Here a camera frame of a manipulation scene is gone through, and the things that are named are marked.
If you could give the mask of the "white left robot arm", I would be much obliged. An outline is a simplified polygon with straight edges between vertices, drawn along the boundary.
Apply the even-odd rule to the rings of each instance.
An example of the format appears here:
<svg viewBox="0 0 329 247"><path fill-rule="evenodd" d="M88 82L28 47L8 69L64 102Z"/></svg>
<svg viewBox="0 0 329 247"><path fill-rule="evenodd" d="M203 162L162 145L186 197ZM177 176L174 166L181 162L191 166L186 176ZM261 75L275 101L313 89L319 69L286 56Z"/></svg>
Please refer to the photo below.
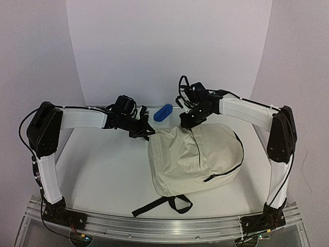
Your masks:
<svg viewBox="0 0 329 247"><path fill-rule="evenodd" d="M26 131L25 146L32 153L33 174L43 197L51 204L48 213L58 224L69 219L69 212L60 204L63 195L56 170L55 153L60 132L65 129L121 129L130 138L145 138L155 133L149 124L147 108L141 106L136 114L110 108L54 105L49 101L30 112L33 117Z"/></svg>

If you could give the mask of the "cream white backpack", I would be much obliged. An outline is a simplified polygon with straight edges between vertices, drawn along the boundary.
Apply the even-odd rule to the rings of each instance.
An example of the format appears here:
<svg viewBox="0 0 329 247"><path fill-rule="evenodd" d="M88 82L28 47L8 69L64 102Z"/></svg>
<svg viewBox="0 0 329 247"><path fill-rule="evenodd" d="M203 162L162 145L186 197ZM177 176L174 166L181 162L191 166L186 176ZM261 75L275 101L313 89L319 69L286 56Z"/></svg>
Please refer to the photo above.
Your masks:
<svg viewBox="0 0 329 247"><path fill-rule="evenodd" d="M201 124L191 130L181 126L160 128L149 138L152 181L159 199L132 212L134 217L163 203L178 214L193 203L190 193L221 187L234 180L244 161L239 136L222 123Z"/></svg>

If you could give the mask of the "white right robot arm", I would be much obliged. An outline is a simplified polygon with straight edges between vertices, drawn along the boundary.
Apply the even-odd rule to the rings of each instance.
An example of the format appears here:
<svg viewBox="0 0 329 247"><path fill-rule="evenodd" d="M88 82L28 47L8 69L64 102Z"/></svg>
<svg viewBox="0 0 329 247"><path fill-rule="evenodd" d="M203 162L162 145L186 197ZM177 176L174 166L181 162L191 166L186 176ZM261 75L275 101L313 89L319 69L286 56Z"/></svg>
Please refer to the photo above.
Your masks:
<svg viewBox="0 0 329 247"><path fill-rule="evenodd" d="M179 91L176 103L184 109L180 120L186 129L200 125L211 114L217 114L243 120L268 132L266 153L271 164L271 175L266 205L274 209L284 206L297 142L290 107L264 105L225 90L210 92L201 89Z"/></svg>

